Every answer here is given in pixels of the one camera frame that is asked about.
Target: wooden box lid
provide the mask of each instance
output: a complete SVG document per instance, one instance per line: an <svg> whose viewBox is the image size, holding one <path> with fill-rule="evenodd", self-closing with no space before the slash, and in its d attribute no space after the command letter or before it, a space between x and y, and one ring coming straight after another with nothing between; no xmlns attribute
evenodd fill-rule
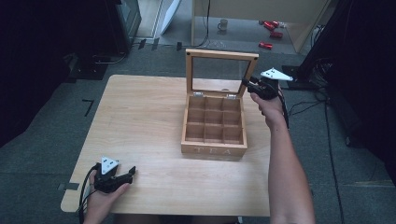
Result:
<svg viewBox="0 0 396 224"><path fill-rule="evenodd" d="M241 98L246 89L246 86L242 85L242 77L250 79L258 59L259 54L255 53L186 49L187 94L193 95L195 92L200 92L207 96L234 95L236 98ZM219 90L199 85L199 79L213 79L214 77L219 81L217 85ZM227 80L240 80L241 82L239 86L234 84L231 86L231 82Z"/></svg>

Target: red object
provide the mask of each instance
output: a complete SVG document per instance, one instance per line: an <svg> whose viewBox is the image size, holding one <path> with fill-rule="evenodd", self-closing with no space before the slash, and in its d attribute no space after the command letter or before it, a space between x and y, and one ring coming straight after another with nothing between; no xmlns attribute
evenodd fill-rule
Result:
<svg viewBox="0 0 396 224"><path fill-rule="evenodd" d="M274 31L274 30L275 30L275 26L274 26L271 22L269 22L269 21L265 21L265 22L263 23L263 26L264 26L265 28L267 28L269 31Z"/></svg>
<svg viewBox="0 0 396 224"><path fill-rule="evenodd" d="M271 32L270 37L272 38L282 38L283 34L280 32Z"/></svg>
<svg viewBox="0 0 396 224"><path fill-rule="evenodd" d="M271 24L275 26L275 28L279 27L279 22L278 21L270 21Z"/></svg>
<svg viewBox="0 0 396 224"><path fill-rule="evenodd" d="M272 49L272 44L270 43L264 43L264 42L260 42L259 47L262 49Z"/></svg>

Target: person's right hand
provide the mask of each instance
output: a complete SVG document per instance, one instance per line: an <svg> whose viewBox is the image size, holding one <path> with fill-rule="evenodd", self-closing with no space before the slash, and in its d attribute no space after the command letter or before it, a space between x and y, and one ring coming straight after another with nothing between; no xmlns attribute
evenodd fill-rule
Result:
<svg viewBox="0 0 396 224"><path fill-rule="evenodd" d="M282 103L278 97L272 100L263 100L256 93L251 93L250 97L259 105L259 110L265 116L265 122L270 129L278 124L286 125L285 118L283 117Z"/></svg>

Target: forearm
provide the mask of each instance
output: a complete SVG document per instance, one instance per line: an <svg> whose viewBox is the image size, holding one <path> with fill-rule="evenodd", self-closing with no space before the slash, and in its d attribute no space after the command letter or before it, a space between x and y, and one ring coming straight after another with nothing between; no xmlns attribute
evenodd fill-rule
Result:
<svg viewBox="0 0 396 224"><path fill-rule="evenodd" d="M308 181L292 145L286 123L271 124L268 175L272 223L315 223Z"/></svg>

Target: person's left hand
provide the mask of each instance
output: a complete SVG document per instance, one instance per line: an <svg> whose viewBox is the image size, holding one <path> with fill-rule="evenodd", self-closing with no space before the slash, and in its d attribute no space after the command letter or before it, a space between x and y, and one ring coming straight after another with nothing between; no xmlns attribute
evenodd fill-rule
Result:
<svg viewBox="0 0 396 224"><path fill-rule="evenodd" d="M93 187L94 177L96 171L92 171L90 175L90 191L95 191ZM116 191L111 193L103 193L97 190L95 193L88 197L87 214L85 216L84 223L101 223L108 213L110 212L113 203L129 188L130 184L126 183L121 185Z"/></svg>

